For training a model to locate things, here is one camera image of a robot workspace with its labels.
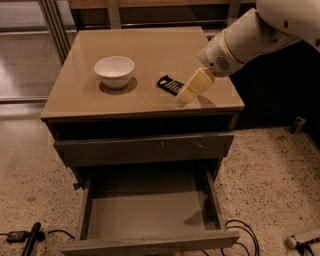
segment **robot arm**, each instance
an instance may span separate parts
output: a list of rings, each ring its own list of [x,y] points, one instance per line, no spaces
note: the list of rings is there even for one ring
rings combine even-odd
[[[198,57],[216,76],[229,76],[255,57],[304,40],[320,53],[320,1],[257,0]]]

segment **drawer front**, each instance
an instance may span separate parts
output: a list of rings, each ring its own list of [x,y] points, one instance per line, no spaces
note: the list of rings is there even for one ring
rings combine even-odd
[[[209,162],[93,172],[84,189],[76,239],[61,251],[141,256],[231,247],[239,233],[224,229]]]
[[[55,148],[67,167],[131,164],[223,158],[233,135],[138,137],[56,141]]]

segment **tabletop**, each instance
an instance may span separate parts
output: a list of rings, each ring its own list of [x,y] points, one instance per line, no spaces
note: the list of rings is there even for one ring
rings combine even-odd
[[[239,111],[244,104],[229,77],[181,105],[157,86],[164,75],[186,83],[202,67],[197,53],[208,43],[199,27],[80,31],[41,114],[59,118],[156,117],[193,111]],[[109,56],[135,62],[133,78],[120,90],[107,89],[94,71]]]

